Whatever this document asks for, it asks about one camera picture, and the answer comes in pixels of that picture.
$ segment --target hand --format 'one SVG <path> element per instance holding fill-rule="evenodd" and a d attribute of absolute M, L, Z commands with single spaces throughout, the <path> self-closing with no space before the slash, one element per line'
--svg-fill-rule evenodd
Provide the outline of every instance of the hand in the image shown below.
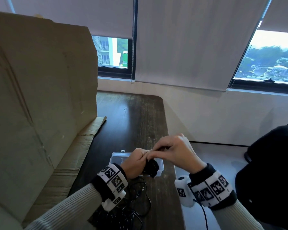
<path fill-rule="evenodd" d="M 121 164 L 127 178 L 136 178 L 139 176 L 146 165 L 148 150 L 136 148 L 130 156 Z"/>
<path fill-rule="evenodd" d="M 161 147 L 170 147 L 165 151 L 158 151 Z M 183 135 L 165 136 L 153 147 L 147 159 L 161 158 L 174 165 L 195 174 L 207 166 L 194 152 L 188 139 Z"/>

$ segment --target dark wooden table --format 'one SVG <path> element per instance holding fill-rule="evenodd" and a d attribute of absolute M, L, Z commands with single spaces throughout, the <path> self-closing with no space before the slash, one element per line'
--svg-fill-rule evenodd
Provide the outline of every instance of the dark wooden table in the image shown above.
<path fill-rule="evenodd" d="M 94 137 L 70 193 L 88 184 L 108 165 L 113 152 L 132 152 L 137 147 L 151 149 L 168 135 L 163 100 L 158 96 L 99 91 L 97 112 L 100 117 L 107 116 L 107 120 Z M 174 166 L 166 161 L 161 177 L 145 178 L 152 207 L 142 218 L 143 229 L 184 229 L 175 178 Z M 147 202 L 136 205 L 139 213 L 146 208 Z"/>

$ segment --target ribbed sleeve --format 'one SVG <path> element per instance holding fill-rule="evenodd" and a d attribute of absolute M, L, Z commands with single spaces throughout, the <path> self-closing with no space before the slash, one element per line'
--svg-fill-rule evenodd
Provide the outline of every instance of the ribbed sleeve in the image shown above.
<path fill-rule="evenodd" d="M 234 205 L 212 212 L 222 230 L 264 230 L 239 200 Z"/>
<path fill-rule="evenodd" d="M 90 183 L 34 220 L 25 230 L 80 229 L 101 201 L 100 194 Z"/>

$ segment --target window blind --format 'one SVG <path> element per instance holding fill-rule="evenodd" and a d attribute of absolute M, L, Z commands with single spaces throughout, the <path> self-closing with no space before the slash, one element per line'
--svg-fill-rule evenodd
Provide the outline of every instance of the window blind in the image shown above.
<path fill-rule="evenodd" d="M 133 0 L 11 0 L 16 14 L 87 26 L 92 35 L 132 39 Z"/>
<path fill-rule="evenodd" d="M 225 91 L 268 0 L 138 0 L 135 80 Z"/>
<path fill-rule="evenodd" d="M 259 29 L 288 32 L 288 0 L 272 0 Z"/>

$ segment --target black and white wristband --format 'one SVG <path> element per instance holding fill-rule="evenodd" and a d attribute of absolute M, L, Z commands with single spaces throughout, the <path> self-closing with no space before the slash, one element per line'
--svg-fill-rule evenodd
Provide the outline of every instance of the black and white wristband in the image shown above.
<path fill-rule="evenodd" d="M 111 210 L 125 196 L 123 191 L 127 185 L 124 170 L 118 164 L 109 164 L 103 168 L 92 182 L 95 189 L 100 193 L 104 209 Z"/>
<path fill-rule="evenodd" d="M 232 186 L 216 171 L 212 165 L 207 166 L 196 174 L 190 174 L 191 183 L 188 183 L 196 200 L 212 210 L 219 210 L 233 205 L 237 196 Z"/>

